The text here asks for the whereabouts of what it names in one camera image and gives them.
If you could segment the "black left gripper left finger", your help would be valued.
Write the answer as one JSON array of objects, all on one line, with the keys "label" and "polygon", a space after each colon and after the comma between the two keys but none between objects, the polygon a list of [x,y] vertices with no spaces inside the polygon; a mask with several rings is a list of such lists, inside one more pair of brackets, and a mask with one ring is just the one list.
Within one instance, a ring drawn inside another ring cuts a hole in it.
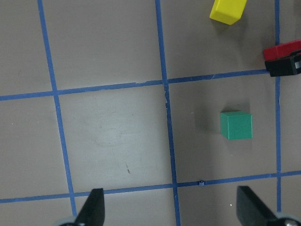
[{"label": "black left gripper left finger", "polygon": [[103,226],[105,221],[104,192],[93,189],[81,211],[73,222],[74,226]]}]

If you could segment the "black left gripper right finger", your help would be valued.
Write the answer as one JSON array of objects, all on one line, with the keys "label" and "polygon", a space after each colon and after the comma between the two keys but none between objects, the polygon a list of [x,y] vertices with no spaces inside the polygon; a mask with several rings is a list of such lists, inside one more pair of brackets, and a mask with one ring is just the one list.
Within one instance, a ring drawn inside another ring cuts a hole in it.
[{"label": "black left gripper right finger", "polygon": [[242,226],[277,226],[278,218],[248,186],[237,187],[236,214]]}]

